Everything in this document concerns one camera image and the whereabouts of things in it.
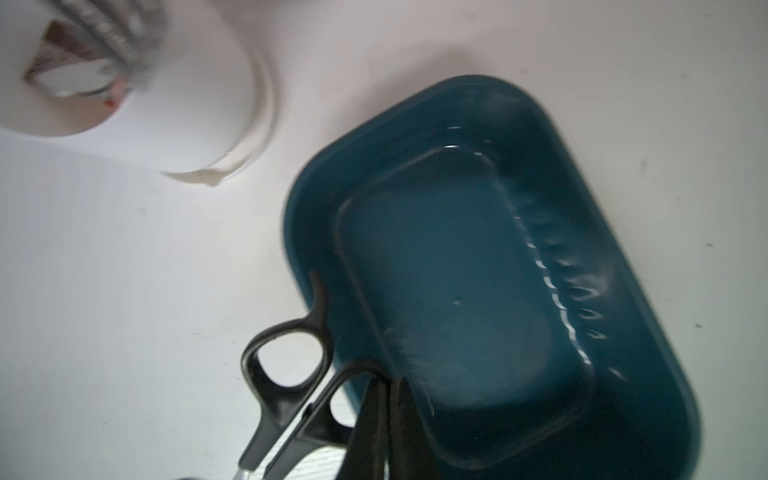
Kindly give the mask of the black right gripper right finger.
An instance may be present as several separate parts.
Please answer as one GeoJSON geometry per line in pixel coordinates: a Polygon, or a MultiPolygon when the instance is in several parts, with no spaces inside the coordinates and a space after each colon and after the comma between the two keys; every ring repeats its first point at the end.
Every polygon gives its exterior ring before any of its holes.
{"type": "Polygon", "coordinates": [[[439,480],[443,476],[407,379],[393,380],[388,403],[389,478],[439,480]]]}

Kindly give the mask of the teal plastic storage box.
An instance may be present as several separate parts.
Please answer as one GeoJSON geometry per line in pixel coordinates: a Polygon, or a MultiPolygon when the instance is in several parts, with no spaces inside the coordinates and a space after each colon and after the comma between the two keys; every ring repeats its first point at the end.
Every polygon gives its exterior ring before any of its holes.
{"type": "Polygon", "coordinates": [[[481,75],[315,155],[284,214],[335,361],[406,378],[445,479],[689,479],[694,395],[543,109],[481,75]]]}

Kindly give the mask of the small black scissors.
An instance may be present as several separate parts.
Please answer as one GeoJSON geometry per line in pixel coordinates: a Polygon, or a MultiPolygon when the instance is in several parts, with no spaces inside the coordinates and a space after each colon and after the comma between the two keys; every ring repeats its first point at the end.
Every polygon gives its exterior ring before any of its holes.
{"type": "Polygon", "coordinates": [[[363,433],[373,424],[368,412],[377,413],[379,431],[386,431],[386,401],[389,378],[384,367],[372,358],[362,357],[346,362],[325,386],[315,401],[310,398],[322,383],[332,363],[334,339],[327,326],[329,294],[320,275],[311,271],[312,306],[299,319],[272,326],[256,335],[245,347],[240,366],[246,384],[260,406],[260,420],[255,433],[239,461],[236,479],[249,479],[257,472],[270,450],[298,417],[299,423],[280,450],[265,467],[265,479],[284,479],[308,455],[321,448],[340,448],[349,452],[354,434],[363,433]],[[308,378],[283,386],[267,374],[259,351],[268,343],[288,334],[306,334],[321,348],[320,360],[308,378]],[[330,402],[347,381],[362,376],[369,380],[366,396],[354,427],[341,424],[333,415],[330,402]]]}

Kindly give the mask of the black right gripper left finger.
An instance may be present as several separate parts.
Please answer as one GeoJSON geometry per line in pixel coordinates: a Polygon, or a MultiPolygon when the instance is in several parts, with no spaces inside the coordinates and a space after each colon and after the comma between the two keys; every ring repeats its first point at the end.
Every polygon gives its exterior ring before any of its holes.
{"type": "Polygon", "coordinates": [[[382,480],[388,458],[388,382],[372,379],[367,387],[336,480],[382,480]]]}

